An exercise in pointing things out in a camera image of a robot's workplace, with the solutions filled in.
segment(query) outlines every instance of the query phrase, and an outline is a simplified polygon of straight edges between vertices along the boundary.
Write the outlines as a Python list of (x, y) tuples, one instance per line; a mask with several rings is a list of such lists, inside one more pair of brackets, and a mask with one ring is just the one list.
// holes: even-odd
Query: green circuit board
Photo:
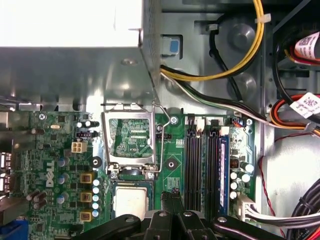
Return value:
[[(79, 112), (30, 112), (29, 130), (43, 130), (43, 133), (36, 135), (35, 150), (29, 150), (16, 156), (16, 168), (14, 173), (19, 179), (20, 191), (14, 192), (14, 196), (25, 197), (34, 190), (47, 193), (46, 204), (40, 209), (34, 209), (34, 202), (30, 202), (30, 210), (26, 214), (29, 223), (30, 240), (54, 240), (61, 236), (70, 236), (72, 226), (82, 226), (83, 231), (88, 231), (115, 217), (113, 210), (113, 194), (115, 186), (128, 183), (135, 186), (143, 186), (148, 190), (147, 196), (150, 199), (148, 210), (161, 209), (161, 193), (170, 192), (173, 188), (180, 189), (182, 203), (185, 200), (185, 171), (186, 163), (186, 136), (189, 129), (186, 122), (187, 115), (175, 115), (177, 122), (169, 124), (164, 129), (163, 160), (162, 170), (155, 176), (154, 182), (146, 181), (144, 175), (120, 175), (119, 182), (116, 182), (107, 175), (105, 165), (98, 169), (91, 166), (93, 156), (104, 158), (103, 133), (101, 126), (95, 127), (98, 137), (85, 138), (87, 143), (86, 151), (83, 153), (72, 153), (72, 143), (76, 141), (76, 135), (80, 131), (76, 125), (78, 122), (87, 120), (99, 121), (100, 114), (89, 114)], [(229, 126), (229, 152), (230, 158), (242, 159), (248, 163), (254, 163), (254, 126), (235, 127), (230, 124), (231, 116), (197, 116), (205, 119), (205, 129), (201, 136), (202, 145), (199, 148), (200, 166), (200, 187), (198, 189), (201, 198), (201, 211), (206, 209), (204, 179), (206, 178), (206, 156), (208, 119), (219, 119), (219, 126)], [(168, 122), (164, 114), (155, 115), (155, 156), (159, 166), (161, 162), (161, 130), (160, 127)], [(152, 150), (149, 147), (150, 126), (146, 119), (112, 119), (110, 134), (113, 140), (112, 154), (117, 157), (140, 158), (149, 157)], [(60, 158), (67, 158), (68, 165), (59, 167), (57, 161)], [(240, 173), (238, 167), (231, 169)], [(53, 174), (53, 184), (47, 184), (48, 174)], [(67, 174), (68, 180), (64, 184), (58, 184), (59, 176)], [(99, 216), (90, 217), (84, 221), (82, 213), (91, 213), (92, 203), (81, 202), (81, 193), (92, 193), (92, 181), (81, 183), (82, 175), (90, 175), (93, 179), (100, 181), (99, 194)], [(254, 181), (243, 183), (237, 180), (237, 193), (248, 195), (254, 198)], [(64, 203), (58, 203), (57, 199), (61, 194), (67, 194), (68, 198)], [(230, 201), (230, 215), (234, 214), (233, 204)]]
[[(20, 193), (26, 196), (35, 190), (46, 192), (46, 204), (34, 209), (30, 202), (30, 211), (26, 218), (29, 222), (30, 240), (52, 240), (58, 236), (68, 236), (72, 225), (83, 225), (85, 231), (99, 226), (111, 218), (111, 194), (108, 190), (110, 180), (104, 170), (94, 170), (90, 166), (93, 157), (93, 142), (87, 141), (87, 151), (71, 153), (72, 142), (76, 135), (76, 123), (85, 121), (88, 114), (69, 112), (42, 112), (45, 119), (39, 119), (39, 112), (29, 114), (30, 129), (44, 130), (44, 134), (36, 136), (35, 150), (26, 151), (17, 156), (15, 174), (20, 176)], [(68, 158), (67, 166), (59, 167), (60, 158)], [(59, 176), (67, 174), (68, 180), (58, 184)], [(90, 222), (80, 220), (83, 211), (90, 210), (89, 202), (81, 202), (80, 194), (92, 191), (91, 182), (80, 183), (82, 174), (92, 174), (93, 179), (100, 179), (101, 214)], [(57, 198), (68, 196), (64, 203), (57, 203)]]
[[(180, 189), (182, 198), (184, 192), (184, 167), (185, 167), (185, 116), (177, 115), (177, 123), (170, 124), (165, 129), (166, 134), (170, 134), (170, 139), (164, 140), (162, 171), (155, 181), (155, 209), (161, 209), (162, 191), (171, 192), (172, 188)], [(164, 114), (157, 114), (155, 125), (164, 125), (168, 122)], [(156, 142), (156, 159), (160, 164), (161, 139)]]

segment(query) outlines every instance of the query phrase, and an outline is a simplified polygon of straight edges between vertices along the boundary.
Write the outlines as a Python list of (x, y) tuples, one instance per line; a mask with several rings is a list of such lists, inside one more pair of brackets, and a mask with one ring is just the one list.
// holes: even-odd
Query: dell logo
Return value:
[(46, 164), (46, 183), (45, 186), (47, 188), (53, 188), (54, 187), (54, 171), (55, 171), (55, 161), (47, 162)]

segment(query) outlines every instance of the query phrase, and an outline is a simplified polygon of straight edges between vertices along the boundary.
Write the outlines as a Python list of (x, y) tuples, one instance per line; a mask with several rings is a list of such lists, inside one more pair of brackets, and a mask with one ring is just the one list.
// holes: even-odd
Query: ram slot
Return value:
[(188, 210), (201, 210), (203, 139), (188, 130), (185, 139), (185, 182), (184, 207)]
[(205, 161), (205, 217), (210, 221), (217, 211), (216, 207), (216, 169), (218, 153), (218, 133), (210, 130), (207, 137), (207, 156)]

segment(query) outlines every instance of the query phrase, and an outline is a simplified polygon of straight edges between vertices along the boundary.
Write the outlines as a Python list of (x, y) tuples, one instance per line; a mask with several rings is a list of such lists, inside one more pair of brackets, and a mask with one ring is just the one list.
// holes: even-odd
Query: yellow wire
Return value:
[[(256, 17), (257, 17), (257, 19), (259, 19), (264, 15), (264, 9), (263, 9), (261, 0), (253, 0), (253, 3), (254, 3), (255, 11), (256, 11)], [(232, 73), (238, 71), (239, 69), (243, 68), (244, 66), (246, 66), (247, 63), (255, 56), (256, 52), (258, 51), (258, 49), (261, 45), (262, 38), (264, 35), (264, 30), (265, 30), (265, 24), (258, 22), (257, 29), (256, 29), (256, 35), (255, 35), (254, 41), (253, 41), (249, 51), (236, 66), (234, 66), (232, 69), (230, 69), (228, 71), (225, 71), (225, 72), (222, 72), (222, 73), (219, 73), (216, 75), (209, 75), (209, 76), (185, 76), (183, 74), (170, 72), (165, 69), (161, 69), (161, 72), (166, 74), (167, 76), (170, 76), (170, 77), (176, 79), (176, 80), (187, 81), (187, 82), (207, 81), (207, 80), (213, 80), (213, 79), (217, 79), (217, 78), (223, 78), (229, 74), (232, 74)]]
[(288, 50), (284, 50), (284, 53), (285, 53), (285, 55), (286, 55), (286, 57), (288, 58), (288, 59), (290, 59), (290, 61), (291, 62), (296, 62), (294, 59), (293, 59), (293, 57), (289, 54), (289, 52), (288, 52)]
[[(282, 124), (279, 124), (273, 119), (273, 117), (271, 115), (271, 112), (270, 112), (270, 118), (271, 118), (271, 122), (273, 122), (273, 124), (275, 124), (275, 125), (277, 125), (279, 127), (283, 127), (285, 129), (291, 129), (291, 130), (304, 130), (305, 129), (305, 127), (303, 127), (303, 126), (284, 126)], [(313, 133), (315, 133), (318, 136), (320, 136), (320, 131), (319, 130), (314, 130)]]

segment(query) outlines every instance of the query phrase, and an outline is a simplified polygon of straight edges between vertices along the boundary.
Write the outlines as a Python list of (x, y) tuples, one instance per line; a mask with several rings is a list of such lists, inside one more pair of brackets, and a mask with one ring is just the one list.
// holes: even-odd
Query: motherboard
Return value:
[(123, 214), (143, 220), (147, 211), (161, 209), (162, 192), (172, 189), (180, 191), (185, 209), (207, 219), (236, 217), (239, 195), (254, 200), (251, 119), (59, 111), (24, 116), (23, 130), (34, 145), (2, 153), (1, 160), (10, 156), (11, 169), (0, 192), (25, 203), (16, 216), (27, 221), (25, 239), (71, 239)]

